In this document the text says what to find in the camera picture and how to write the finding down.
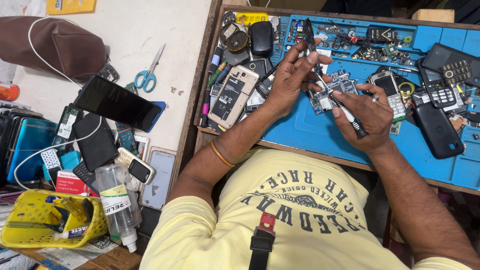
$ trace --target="man's left hand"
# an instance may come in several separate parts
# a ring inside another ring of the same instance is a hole
[[[320,39],[315,39],[316,45],[320,42]],[[317,80],[315,73],[311,70],[317,60],[322,64],[330,64],[332,58],[318,55],[316,51],[310,53],[307,57],[298,58],[299,54],[305,51],[307,47],[306,41],[293,45],[278,64],[272,89],[262,107],[269,107],[279,117],[285,117],[290,113],[300,90],[322,91],[320,86],[309,82],[309,80]],[[332,78],[327,75],[323,75],[322,78],[326,83],[332,81]]]

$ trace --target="bracelet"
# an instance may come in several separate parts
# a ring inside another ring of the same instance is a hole
[[[232,164],[232,163],[228,162],[228,161],[222,156],[222,154],[220,154],[220,152],[216,149],[215,144],[213,143],[213,140],[210,142],[210,145],[212,146],[212,149],[213,149],[213,151],[215,152],[215,154],[217,155],[217,157],[218,157],[221,161],[223,161],[223,163],[225,163],[225,165],[229,166],[230,168],[235,167],[235,164]]]

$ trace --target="black strap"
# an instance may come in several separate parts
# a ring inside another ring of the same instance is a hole
[[[257,233],[252,236],[252,240],[250,241],[252,257],[250,258],[249,270],[267,269],[268,255],[272,252],[274,241],[275,236],[272,236],[266,231],[257,230]]]

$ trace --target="brown bag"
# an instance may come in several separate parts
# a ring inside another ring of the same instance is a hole
[[[63,77],[47,66],[28,42],[28,30],[38,19],[40,17],[0,17],[0,59]],[[65,20],[39,21],[30,36],[37,53],[71,79],[86,80],[105,66],[107,55],[102,39]]]

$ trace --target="yellow t-shirt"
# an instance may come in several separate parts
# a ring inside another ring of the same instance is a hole
[[[368,192],[339,166],[274,150],[250,151],[228,179],[215,212],[195,197],[163,208],[141,269],[248,269],[264,211],[276,216],[267,269],[408,269],[367,230]],[[467,270],[447,258],[415,270]]]

